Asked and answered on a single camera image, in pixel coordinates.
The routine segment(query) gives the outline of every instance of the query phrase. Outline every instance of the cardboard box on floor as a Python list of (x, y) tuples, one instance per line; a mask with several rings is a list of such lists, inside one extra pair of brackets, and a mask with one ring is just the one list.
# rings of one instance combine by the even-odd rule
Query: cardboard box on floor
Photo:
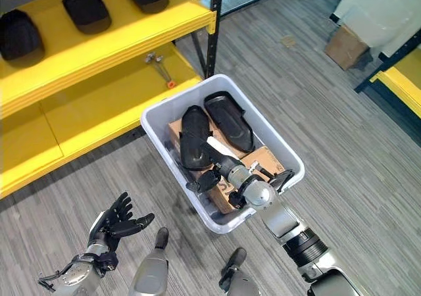
[(324, 52), (332, 58), (342, 69), (354, 66), (360, 56), (368, 49), (346, 25), (340, 26), (331, 38)]
[[(182, 121), (177, 120), (175, 122), (169, 123), (168, 125), (170, 129), (170, 140), (174, 145), (175, 149), (180, 152), (180, 132), (182, 130)], [(275, 158), (275, 156), (270, 152), (268, 147), (264, 146), (256, 151), (253, 151), (249, 155), (246, 153), (232, 147), (225, 137), (222, 135), (221, 131), (215, 126), (215, 124), (210, 120), (209, 128), (213, 132), (213, 136), (224, 145), (229, 147), (231, 151), (243, 161), (243, 163), (249, 167), (254, 161), (259, 162), (259, 164), (267, 169), (270, 173), (281, 173), (285, 169), (279, 163), (279, 161)], [(205, 171), (190, 171), (192, 175), (197, 179), (200, 175), (202, 175)], [(262, 176), (265, 181), (269, 179), (261, 174), (258, 171), (254, 171), (254, 174), (258, 174)], [(228, 183), (224, 178), (209, 191), (209, 197), (212, 202), (218, 207), (222, 214), (228, 214), (230, 212), (235, 211), (235, 208), (228, 202), (230, 193), (234, 190), (234, 187)]]

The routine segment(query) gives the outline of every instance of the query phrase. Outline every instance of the black cable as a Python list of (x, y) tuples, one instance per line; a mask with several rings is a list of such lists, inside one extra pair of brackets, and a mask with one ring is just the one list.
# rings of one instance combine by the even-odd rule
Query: black cable
[(272, 173), (270, 173), (269, 171), (267, 171), (263, 167), (260, 167), (259, 171), (262, 172), (265, 176), (267, 176), (270, 179), (273, 179), (274, 178), (274, 175)]

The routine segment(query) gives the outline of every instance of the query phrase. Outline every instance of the yellow shelving unit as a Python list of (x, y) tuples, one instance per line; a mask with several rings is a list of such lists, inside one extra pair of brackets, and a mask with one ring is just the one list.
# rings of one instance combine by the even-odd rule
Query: yellow shelving unit
[(370, 81), (379, 79), (418, 117), (421, 118), (421, 49), (415, 49), (395, 66), (379, 71)]
[(156, 52), (173, 89), (143, 54), (2, 120), (0, 198), (135, 128), (146, 107), (201, 81), (171, 43)]
[(4, 119), (1, 123), (0, 198), (23, 186), (63, 154), (38, 103)]
[(145, 57), (136, 57), (41, 101), (65, 156), (87, 150), (139, 126), (145, 107), (187, 89), (201, 79), (175, 47), (157, 49), (178, 86), (168, 89)]
[[(61, 0), (19, 7), (46, 56), (20, 69), (0, 59), (0, 199), (135, 128), (146, 107), (201, 81), (171, 41), (199, 28), (215, 32), (216, 12), (198, 0), (170, 0), (157, 14), (131, 0), (104, 2), (112, 25), (94, 36), (77, 31)], [(145, 64), (150, 51), (164, 55), (174, 89)]]
[(103, 1), (112, 24), (94, 36), (77, 31), (61, 0), (19, 8), (38, 27), (47, 54), (26, 69), (0, 60), (1, 118), (199, 28), (212, 32), (216, 21), (216, 13), (198, 0), (169, 0), (157, 14), (142, 13), (131, 0)]

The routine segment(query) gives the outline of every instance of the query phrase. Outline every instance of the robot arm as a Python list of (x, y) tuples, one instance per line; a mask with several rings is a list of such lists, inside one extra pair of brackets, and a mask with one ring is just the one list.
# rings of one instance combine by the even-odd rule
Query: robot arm
[(257, 211), (268, 230), (296, 263), (304, 280), (312, 283), (309, 295), (366, 295), (363, 286), (351, 275), (345, 263), (282, 203), (279, 192), (291, 176), (272, 176), (263, 169), (260, 171), (270, 178), (269, 182), (265, 182), (260, 176), (252, 174), (252, 170), (247, 169), (241, 161), (219, 153), (208, 143), (202, 143), (202, 148), (215, 164), (216, 173), (213, 175), (223, 176), (237, 189), (230, 194), (230, 203), (239, 209), (249, 205)]
[[(93, 295), (101, 278), (116, 269), (116, 249), (122, 237), (136, 234), (145, 229), (154, 219), (154, 214), (130, 219), (132, 204), (124, 192), (110, 207), (102, 212), (93, 223), (85, 253), (76, 255), (63, 270), (38, 280), (38, 284), (54, 293), (54, 296)], [(62, 276), (62, 285), (55, 290), (49, 281)]]

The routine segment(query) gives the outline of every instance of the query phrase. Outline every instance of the white plastic bin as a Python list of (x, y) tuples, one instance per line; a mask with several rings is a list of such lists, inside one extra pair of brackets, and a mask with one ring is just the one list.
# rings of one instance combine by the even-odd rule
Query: white plastic bin
[(247, 208), (224, 215), (219, 212), (206, 194), (197, 195), (188, 190), (186, 188), (188, 171), (182, 168), (178, 153), (171, 148), (168, 129), (168, 123), (180, 119), (189, 106), (200, 105), (203, 107), (203, 99), (217, 91), (228, 91), (245, 110), (244, 118), (253, 129), (256, 148), (266, 145), (286, 169), (294, 170), (294, 177), (284, 185), (282, 191), (303, 179), (304, 164), (252, 102), (229, 77), (223, 74), (206, 79), (196, 86), (146, 109), (141, 116), (141, 125), (190, 199), (191, 204), (207, 228), (217, 234), (226, 234), (253, 215), (255, 210)]

